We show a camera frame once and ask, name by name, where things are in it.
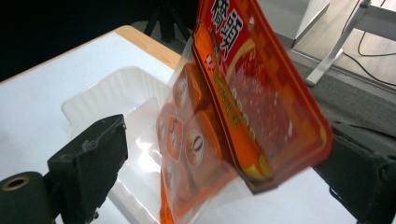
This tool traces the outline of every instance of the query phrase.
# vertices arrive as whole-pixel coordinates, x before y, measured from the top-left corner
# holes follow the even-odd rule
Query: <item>transparent plastic tray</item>
[[[108,196],[129,220],[139,223],[159,222],[160,155],[154,126],[169,91],[142,69],[125,67],[62,105],[70,139],[99,119],[124,115],[129,158]]]

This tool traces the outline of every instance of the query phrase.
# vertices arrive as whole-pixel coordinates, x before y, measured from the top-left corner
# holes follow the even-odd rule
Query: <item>plastic packaging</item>
[[[108,197],[133,223],[160,221],[161,155],[155,123],[170,91],[141,68],[123,67],[62,106],[70,122],[69,139],[96,120],[124,115],[129,158]]]
[[[273,189],[332,144],[256,1],[200,1],[192,38],[156,124],[162,223],[192,222],[238,176],[252,193]]]

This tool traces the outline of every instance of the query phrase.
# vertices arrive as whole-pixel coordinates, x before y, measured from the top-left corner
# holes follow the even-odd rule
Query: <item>orange snack bag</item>
[[[193,62],[157,120],[164,223],[188,220],[237,175],[252,193],[273,189],[332,147],[256,1],[201,0],[192,38]]]

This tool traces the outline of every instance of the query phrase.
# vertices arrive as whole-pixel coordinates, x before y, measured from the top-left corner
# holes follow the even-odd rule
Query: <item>black cable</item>
[[[346,20],[346,24],[344,25],[343,32],[344,32],[345,29],[347,28],[347,23],[349,22],[350,18],[351,18],[352,15],[353,15],[353,12],[355,11],[356,7],[358,6],[359,1],[360,1],[360,0],[358,0],[358,1],[356,2],[356,5],[353,7],[352,11],[350,12],[349,17],[348,17],[347,20]]]
[[[350,12],[350,15],[349,15],[349,17],[348,17],[348,19],[346,20],[346,23],[345,23],[345,25],[344,25],[343,32],[345,31],[345,29],[346,29],[346,27],[347,27],[347,24],[348,24],[350,18],[352,17],[352,15],[353,15],[353,12],[355,11],[356,7],[358,6],[359,1],[360,1],[360,0],[358,0],[358,1],[356,2],[356,5],[353,7],[352,11]],[[387,84],[387,85],[390,85],[390,86],[396,87],[396,84],[393,84],[393,83],[389,83],[389,82],[380,80],[380,79],[376,78],[375,76],[373,76],[369,71],[367,71],[367,70],[364,68],[363,65],[361,65],[361,63],[358,62],[358,60],[356,60],[355,58],[353,58],[353,57],[350,56],[349,54],[345,53],[344,51],[343,51],[343,54],[346,55],[348,58],[352,59],[355,63],[357,63],[358,66],[359,66],[361,69],[363,69],[363,71],[364,71],[367,75],[369,75],[370,77],[372,77],[374,80],[376,80],[376,81],[378,81],[378,82],[381,82],[381,83],[384,83],[384,84]]]
[[[387,0],[382,1],[380,7],[384,6],[384,4],[385,4],[386,1],[387,1]],[[359,42],[358,53],[359,53],[360,56],[363,56],[363,57],[384,57],[384,56],[396,55],[396,52],[395,52],[395,53],[386,53],[386,54],[364,54],[364,53],[361,53],[361,42],[363,41],[363,38],[366,36],[366,33],[367,33],[367,32],[364,32],[364,33],[363,33],[363,35],[361,36],[361,41]]]
[[[370,77],[372,77],[374,80],[376,80],[376,81],[378,81],[378,82],[381,82],[381,83],[384,83],[384,84],[387,84],[387,85],[390,85],[390,86],[396,87],[396,84],[393,84],[393,83],[390,83],[390,82],[386,82],[386,81],[380,80],[380,79],[376,78],[375,76],[373,76],[371,73],[369,73],[369,71],[367,71],[367,70],[363,67],[363,65],[361,65],[361,64],[358,62],[358,60],[356,60],[356,59],[353,58],[352,56],[346,54],[345,52],[343,52],[343,54],[344,54],[345,56],[347,56],[348,58],[352,59],[355,63],[357,63],[358,66],[359,66],[361,69],[363,69],[363,71],[364,71],[367,75],[369,75]]]

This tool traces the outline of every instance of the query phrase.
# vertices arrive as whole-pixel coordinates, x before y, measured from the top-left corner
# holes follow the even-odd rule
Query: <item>white tabletop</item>
[[[0,179],[48,172],[47,160],[69,141],[64,101],[125,66],[167,81],[173,70],[112,33],[0,84]],[[110,200],[94,223],[128,223]]]
[[[173,70],[112,33],[0,84],[0,179],[48,171],[47,160],[68,143],[64,101],[125,66],[138,66],[167,82]],[[93,223],[128,223],[106,200]],[[307,169],[279,189],[205,212],[197,223],[355,223]]]

